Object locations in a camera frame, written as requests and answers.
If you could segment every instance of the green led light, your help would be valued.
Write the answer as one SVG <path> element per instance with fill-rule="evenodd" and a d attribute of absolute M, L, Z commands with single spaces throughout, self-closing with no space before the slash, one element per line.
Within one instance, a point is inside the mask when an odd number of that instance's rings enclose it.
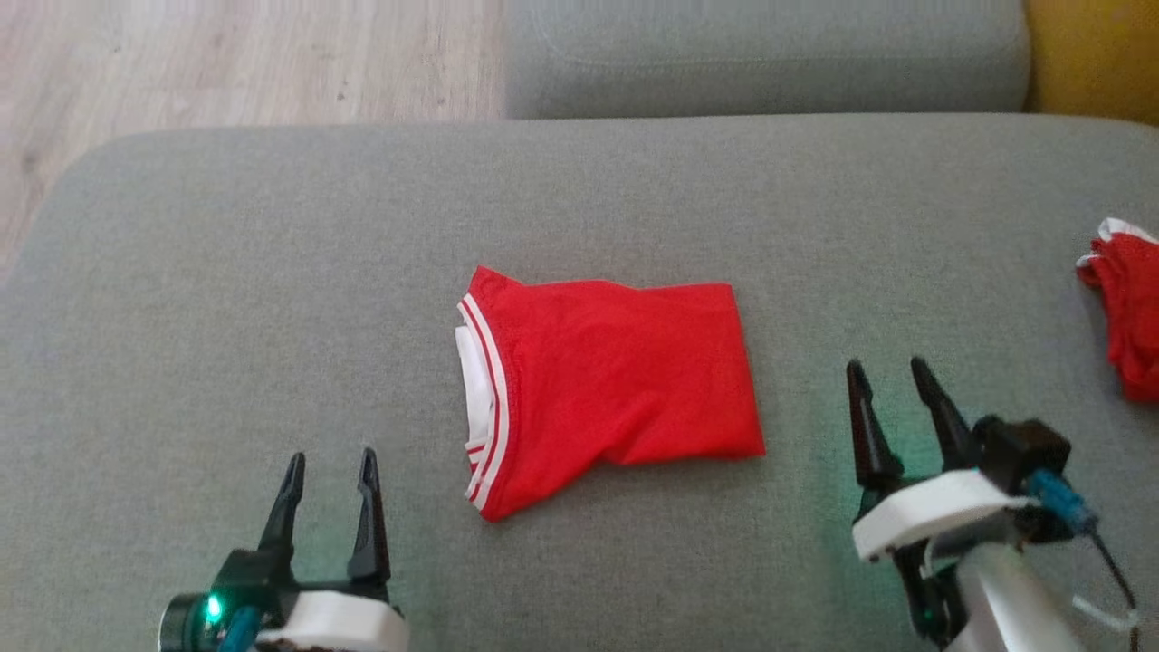
<path fill-rule="evenodd" d="M 217 595 L 211 595 L 209 600 L 205 601 L 205 622 L 210 624 L 216 624 L 221 620 L 221 614 L 225 609 L 221 607 L 221 601 L 218 600 Z"/>

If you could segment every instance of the red clothing pile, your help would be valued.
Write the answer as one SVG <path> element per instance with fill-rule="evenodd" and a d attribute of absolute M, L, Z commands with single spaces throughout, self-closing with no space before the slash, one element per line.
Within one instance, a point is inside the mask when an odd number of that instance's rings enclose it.
<path fill-rule="evenodd" d="M 459 310 L 467 499 L 488 521 L 599 462 L 765 454 L 729 285 L 524 285 L 481 266 Z"/>
<path fill-rule="evenodd" d="M 1107 356 L 1130 401 L 1159 402 L 1159 239 L 1121 219 L 1107 218 L 1091 252 L 1078 261 L 1079 278 L 1102 288 Z"/>

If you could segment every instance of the wooden floor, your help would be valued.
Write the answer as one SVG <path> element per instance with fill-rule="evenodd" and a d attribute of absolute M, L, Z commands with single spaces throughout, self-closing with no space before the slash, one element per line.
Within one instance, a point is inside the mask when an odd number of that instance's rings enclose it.
<path fill-rule="evenodd" d="M 0 0 L 0 278 L 118 135 L 501 113 L 503 0 Z"/>

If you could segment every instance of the robotic arm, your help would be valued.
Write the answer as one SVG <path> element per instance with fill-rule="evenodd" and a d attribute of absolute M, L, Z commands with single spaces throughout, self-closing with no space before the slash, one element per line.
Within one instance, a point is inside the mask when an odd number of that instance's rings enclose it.
<path fill-rule="evenodd" d="M 942 472 L 928 478 L 903 478 L 857 360 L 846 380 L 865 490 L 854 545 L 862 561 L 892 559 L 918 636 L 950 652 L 1084 650 L 1021 550 L 1085 535 L 1123 588 L 1131 616 L 1120 625 L 1137 650 L 1134 595 L 1099 539 L 1098 518 L 1062 476 L 1070 442 L 1040 422 L 986 417 L 970 430 L 926 362 L 914 358 L 911 369 L 943 461 Z M 954 562 L 935 570 L 939 558 Z"/>
<path fill-rule="evenodd" d="M 306 456 L 286 469 L 256 550 L 234 550 L 207 593 L 174 598 L 161 616 L 158 652 L 406 652 L 409 629 L 391 606 L 391 561 L 374 452 L 358 477 L 362 513 L 345 580 L 299 583 L 293 577 L 293 521 Z"/>

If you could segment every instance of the gray fabric upholstery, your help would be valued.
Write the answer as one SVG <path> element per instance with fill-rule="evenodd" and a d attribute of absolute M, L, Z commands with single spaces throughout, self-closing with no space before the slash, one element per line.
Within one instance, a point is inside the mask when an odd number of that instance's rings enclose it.
<path fill-rule="evenodd" d="M 511 117 L 1018 111 L 1020 0 L 512 0 Z"/>
<path fill-rule="evenodd" d="M 256 543 L 299 449 L 297 569 L 341 576 L 372 445 L 416 651 L 926 650 L 892 570 L 854 556 L 843 374 L 865 361 L 933 472 L 913 353 L 971 420 L 1072 438 L 1153 608 L 1159 412 L 1120 398 L 1072 265 L 1107 213 L 1159 229 L 1156 178 L 1154 130 L 1030 116 L 118 140 L 61 178 L 0 302 L 5 645 L 151 649 L 167 599 Z M 452 336 L 479 263 L 734 283 L 768 457 L 599 469 L 484 523 Z M 1078 550 L 1032 557 L 1110 602 Z"/>

